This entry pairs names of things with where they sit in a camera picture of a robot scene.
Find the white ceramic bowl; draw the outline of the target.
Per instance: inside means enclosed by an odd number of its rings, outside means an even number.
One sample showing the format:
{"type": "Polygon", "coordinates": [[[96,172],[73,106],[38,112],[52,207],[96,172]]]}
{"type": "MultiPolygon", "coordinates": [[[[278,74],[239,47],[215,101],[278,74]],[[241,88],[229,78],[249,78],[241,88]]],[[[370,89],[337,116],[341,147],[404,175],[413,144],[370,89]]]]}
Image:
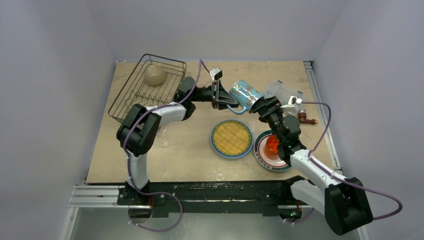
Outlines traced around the white ceramic bowl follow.
{"type": "Polygon", "coordinates": [[[148,65],[144,72],[144,81],[150,86],[161,85],[166,79],[165,71],[156,65],[148,65]]]}

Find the blue butterfly mug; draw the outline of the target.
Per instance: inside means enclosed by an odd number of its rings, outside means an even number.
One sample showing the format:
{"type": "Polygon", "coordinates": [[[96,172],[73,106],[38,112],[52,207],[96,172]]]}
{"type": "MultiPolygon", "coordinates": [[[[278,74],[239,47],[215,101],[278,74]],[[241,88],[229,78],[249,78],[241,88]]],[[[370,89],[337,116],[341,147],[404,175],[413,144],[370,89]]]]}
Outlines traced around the blue butterfly mug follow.
{"type": "Polygon", "coordinates": [[[249,83],[244,80],[239,80],[234,83],[229,91],[229,95],[237,100],[238,105],[241,107],[240,111],[227,104],[227,108],[236,115],[242,115],[244,113],[250,113],[253,105],[261,99],[264,99],[264,95],[257,89],[252,87],[249,83]]]}

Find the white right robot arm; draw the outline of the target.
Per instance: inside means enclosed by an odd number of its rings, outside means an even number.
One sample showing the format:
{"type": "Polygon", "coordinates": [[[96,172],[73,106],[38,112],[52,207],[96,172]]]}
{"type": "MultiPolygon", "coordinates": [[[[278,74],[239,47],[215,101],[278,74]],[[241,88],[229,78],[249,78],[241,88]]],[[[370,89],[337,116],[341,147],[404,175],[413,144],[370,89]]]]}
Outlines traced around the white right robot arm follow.
{"type": "Polygon", "coordinates": [[[316,159],[300,141],[299,119],[285,116],[276,97],[260,98],[252,105],[251,112],[269,125],[278,142],[275,150],[278,158],[307,177],[281,189],[284,202],[292,204],[300,200],[310,205],[339,236],[373,221],[362,182],[356,177],[347,179],[316,159]]]}

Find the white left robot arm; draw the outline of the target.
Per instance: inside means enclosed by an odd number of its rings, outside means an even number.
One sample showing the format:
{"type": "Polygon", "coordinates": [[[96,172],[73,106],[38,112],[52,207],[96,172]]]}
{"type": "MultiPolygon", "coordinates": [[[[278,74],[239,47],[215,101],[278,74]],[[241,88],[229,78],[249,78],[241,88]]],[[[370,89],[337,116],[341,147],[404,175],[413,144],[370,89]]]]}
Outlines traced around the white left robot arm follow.
{"type": "Polygon", "coordinates": [[[173,101],[153,107],[135,104],[120,125],[116,138],[127,155],[127,183],[132,187],[129,197],[138,205],[146,203],[149,191],[147,153],[153,146],[159,127],[185,121],[196,110],[196,102],[210,102],[213,109],[238,107],[239,102],[224,89],[220,80],[207,87],[197,87],[192,77],[185,77],[178,85],[173,101]]]}

